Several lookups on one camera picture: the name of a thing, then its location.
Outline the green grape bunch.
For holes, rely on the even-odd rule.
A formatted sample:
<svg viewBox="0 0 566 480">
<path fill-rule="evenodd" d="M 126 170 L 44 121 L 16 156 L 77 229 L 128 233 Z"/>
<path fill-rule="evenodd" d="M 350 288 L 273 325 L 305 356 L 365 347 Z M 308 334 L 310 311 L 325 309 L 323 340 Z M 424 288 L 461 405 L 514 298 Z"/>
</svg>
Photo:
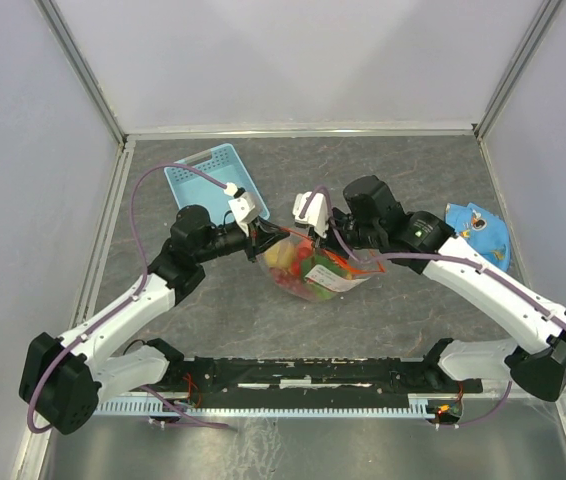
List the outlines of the green grape bunch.
<svg viewBox="0 0 566 480">
<path fill-rule="evenodd" d="M 301 269 L 304 280 L 314 294 L 314 298 L 308 301 L 330 300 L 337 294 L 351 290 L 356 284 L 347 270 L 324 255 L 311 255 L 302 261 Z"/>
</svg>

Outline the clear zip top bag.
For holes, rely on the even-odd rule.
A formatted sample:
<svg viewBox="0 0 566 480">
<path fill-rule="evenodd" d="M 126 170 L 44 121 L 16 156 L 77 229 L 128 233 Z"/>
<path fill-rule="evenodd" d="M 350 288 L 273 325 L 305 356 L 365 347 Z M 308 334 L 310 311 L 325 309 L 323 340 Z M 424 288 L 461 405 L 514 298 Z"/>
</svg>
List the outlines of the clear zip top bag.
<svg viewBox="0 0 566 480">
<path fill-rule="evenodd" d="M 371 251 L 363 251 L 360 262 L 316 247 L 301 232 L 286 232 L 289 236 L 260 255 L 258 262 L 274 284 L 291 295 L 323 302 L 386 272 L 381 262 L 371 262 Z"/>
</svg>

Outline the red lychee cluster with leaves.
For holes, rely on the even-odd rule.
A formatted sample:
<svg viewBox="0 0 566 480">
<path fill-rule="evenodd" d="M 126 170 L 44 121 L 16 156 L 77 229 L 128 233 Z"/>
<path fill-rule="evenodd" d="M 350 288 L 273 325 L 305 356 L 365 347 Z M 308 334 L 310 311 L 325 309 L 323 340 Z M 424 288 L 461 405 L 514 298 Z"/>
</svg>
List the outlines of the red lychee cluster with leaves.
<svg viewBox="0 0 566 480">
<path fill-rule="evenodd" d="M 289 239 L 295 245 L 295 258 L 288 269 L 278 269 L 278 268 L 268 268 L 268 272 L 271 275 L 274 282 L 293 295 L 296 295 L 305 300 L 312 300 L 314 294 L 309 284 L 304 280 L 304 274 L 302 273 L 301 265 L 302 261 L 308 259 L 312 253 L 312 243 L 309 240 L 299 240 Z"/>
</svg>

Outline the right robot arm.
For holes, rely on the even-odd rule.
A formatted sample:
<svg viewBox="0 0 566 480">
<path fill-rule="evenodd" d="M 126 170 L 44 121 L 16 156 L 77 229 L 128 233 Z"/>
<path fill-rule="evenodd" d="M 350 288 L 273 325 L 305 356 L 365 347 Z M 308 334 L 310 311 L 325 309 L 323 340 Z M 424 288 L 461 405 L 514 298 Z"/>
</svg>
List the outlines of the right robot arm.
<svg viewBox="0 0 566 480">
<path fill-rule="evenodd" d="M 294 218 L 309 227 L 320 247 L 345 257 L 375 250 L 460 295 L 508 335 L 499 341 L 440 341 L 434 359 L 421 368 L 426 386 L 444 391 L 456 381 L 508 380 L 538 399 L 559 399 L 566 387 L 565 306 L 497 268 L 436 215 L 405 211 L 375 175 L 352 181 L 343 197 L 345 212 L 318 186 L 297 196 Z"/>
</svg>

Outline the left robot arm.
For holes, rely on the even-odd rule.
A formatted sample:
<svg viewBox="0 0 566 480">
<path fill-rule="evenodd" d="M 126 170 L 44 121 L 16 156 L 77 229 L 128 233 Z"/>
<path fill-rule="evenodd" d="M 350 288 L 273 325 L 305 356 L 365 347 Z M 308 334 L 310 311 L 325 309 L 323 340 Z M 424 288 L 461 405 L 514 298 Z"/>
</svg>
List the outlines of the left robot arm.
<svg viewBox="0 0 566 480">
<path fill-rule="evenodd" d="M 288 235 L 257 215 L 216 225 L 200 205 L 181 209 L 158 256 L 119 298 L 57 337 L 42 333 L 31 341 L 19 385 L 30 431 L 68 435 L 101 404 L 128 391 L 178 387 L 183 356 L 165 341 L 151 340 L 126 355 L 116 350 L 187 298 L 204 280 L 205 262 L 237 252 L 254 261 Z"/>
</svg>

